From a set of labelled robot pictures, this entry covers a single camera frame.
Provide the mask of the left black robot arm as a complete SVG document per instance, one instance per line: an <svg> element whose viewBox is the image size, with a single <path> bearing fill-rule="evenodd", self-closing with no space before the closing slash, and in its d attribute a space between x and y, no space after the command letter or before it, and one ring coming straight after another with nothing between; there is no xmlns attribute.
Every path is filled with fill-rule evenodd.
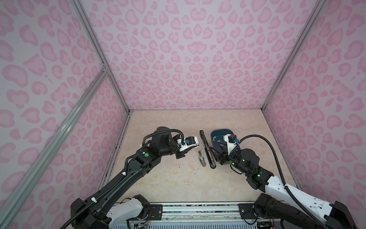
<svg viewBox="0 0 366 229"><path fill-rule="evenodd" d="M180 159L198 146L196 136L185 137L178 129L157 128L143 138L141 148L126 158L124 168L112 180L86 200L78 198L71 204L71 217L61 227L110 229L126 220L149 220L150 202L142 195L119 205L116 202L134 183L156 167L162 157L174 155Z"/></svg>

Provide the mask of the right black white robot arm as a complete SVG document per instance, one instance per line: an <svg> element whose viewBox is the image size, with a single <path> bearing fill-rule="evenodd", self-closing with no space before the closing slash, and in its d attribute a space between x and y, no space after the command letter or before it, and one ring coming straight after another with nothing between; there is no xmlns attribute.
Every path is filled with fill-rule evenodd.
<svg viewBox="0 0 366 229"><path fill-rule="evenodd" d="M302 229L355 229L357 225L346 205L330 203L311 196L259 165L259 157L251 149L237 149L231 154L214 150L220 164L229 164L246 176L246 181L262 194L253 204L259 218L274 217Z"/></svg>

